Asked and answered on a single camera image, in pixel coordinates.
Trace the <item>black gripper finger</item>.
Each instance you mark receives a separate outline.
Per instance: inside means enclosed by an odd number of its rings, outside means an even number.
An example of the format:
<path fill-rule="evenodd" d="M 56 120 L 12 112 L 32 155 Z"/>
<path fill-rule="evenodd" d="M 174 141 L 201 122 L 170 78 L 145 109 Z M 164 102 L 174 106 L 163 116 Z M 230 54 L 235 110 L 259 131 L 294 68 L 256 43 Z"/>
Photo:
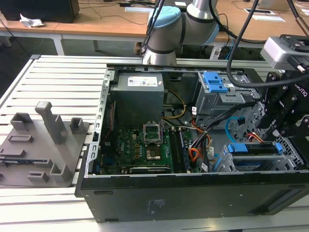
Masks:
<path fill-rule="evenodd" d="M 305 137 L 305 97 L 297 91 L 287 91 L 280 103 L 284 104 L 284 116 L 280 124 L 273 125 L 274 137 Z"/>
<path fill-rule="evenodd" d="M 284 104 L 280 103 L 288 86 L 268 87 L 263 94 L 264 115 L 256 123 L 258 129 L 268 129 L 271 125 L 281 123 L 284 116 Z"/>

